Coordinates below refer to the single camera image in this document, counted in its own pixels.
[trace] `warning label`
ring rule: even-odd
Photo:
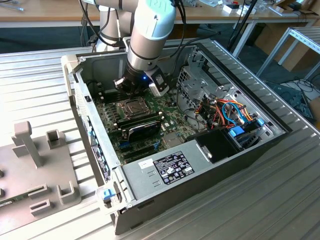
[[[153,164],[167,185],[195,172],[182,151],[156,160]]]

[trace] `motherboard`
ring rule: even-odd
[[[173,96],[155,97],[147,90],[132,99],[95,102],[113,148],[125,165],[178,146],[197,132],[178,110]]]

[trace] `wooden desk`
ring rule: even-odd
[[[82,11],[77,0],[20,0],[24,12],[0,7],[0,28],[28,28],[28,27],[69,27],[80,26]],[[226,24],[236,23],[239,15],[222,11],[222,6],[211,7],[198,3],[197,7],[186,7],[188,24]],[[88,13],[92,23],[99,23],[99,11],[93,5],[88,6]],[[312,26],[317,16],[307,16],[308,26]],[[237,57],[257,23],[296,23],[302,17],[282,17],[267,9],[257,11],[247,20],[248,26],[236,46],[233,55]],[[176,24],[182,24],[177,11]]]

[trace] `blue latch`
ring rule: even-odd
[[[263,126],[265,124],[265,121],[263,121],[261,118],[258,118],[257,122],[258,124],[260,124],[260,126]]]
[[[103,191],[103,201],[106,201],[115,195],[116,195],[116,192],[113,189],[108,188]]]
[[[238,136],[240,134],[243,134],[245,131],[240,127],[240,126],[235,126],[231,128],[229,133],[231,134],[232,137]]]

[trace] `aluminum profile table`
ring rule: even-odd
[[[289,36],[292,36],[295,38],[292,45],[288,48],[288,50],[285,52],[283,57],[278,62],[279,65],[282,65],[284,61],[287,59],[287,57],[290,55],[290,53],[293,51],[293,49],[297,46],[299,42],[303,43],[310,49],[314,50],[316,53],[320,54],[320,27],[318,26],[312,26],[312,27],[289,27],[279,42],[275,45],[274,49],[268,56],[268,58],[265,60],[259,71],[256,73],[256,75],[259,77],[262,72],[268,67],[268,65],[271,63],[271,61],[275,58],[276,54],[278,53],[279,49],[285,44]],[[318,62],[313,69],[305,76],[305,79],[309,79],[311,75],[320,67],[320,62]]]
[[[293,132],[249,168],[115,236],[98,207],[97,187],[68,104],[60,57],[87,53],[72,48],[0,55],[2,120],[28,119],[34,134],[53,126],[66,134],[82,202],[1,239],[219,240],[317,239],[320,236],[320,133],[217,42],[200,41],[266,103]],[[177,45],[179,41],[169,41]],[[220,82],[226,77],[215,66]],[[1,128],[1,144],[9,130]]]

